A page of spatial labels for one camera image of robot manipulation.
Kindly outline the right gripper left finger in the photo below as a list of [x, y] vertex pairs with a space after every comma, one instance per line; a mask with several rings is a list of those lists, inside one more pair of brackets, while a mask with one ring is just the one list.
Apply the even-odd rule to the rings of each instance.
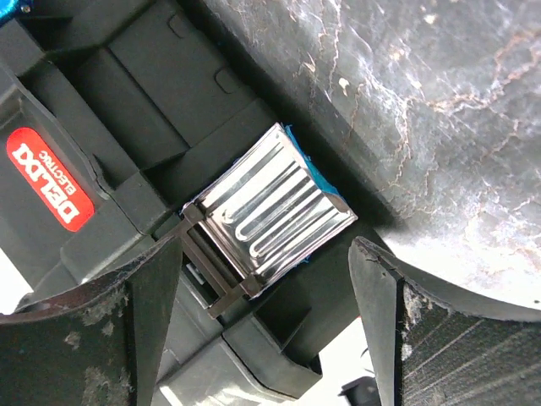
[[1, 317], [3, 405], [149, 405], [183, 258], [169, 237]]

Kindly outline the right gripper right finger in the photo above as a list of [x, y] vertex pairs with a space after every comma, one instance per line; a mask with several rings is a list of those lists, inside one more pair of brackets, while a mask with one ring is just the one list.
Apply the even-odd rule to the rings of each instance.
[[350, 277], [384, 405], [537, 405], [540, 313], [356, 237]]

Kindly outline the black plastic toolbox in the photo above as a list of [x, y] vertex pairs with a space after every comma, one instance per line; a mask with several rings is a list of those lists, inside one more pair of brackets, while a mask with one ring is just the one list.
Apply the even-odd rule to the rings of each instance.
[[1, 4], [1, 248], [27, 305], [160, 241], [183, 258], [149, 405], [283, 405], [358, 315], [385, 216], [264, 75], [179, 1]]

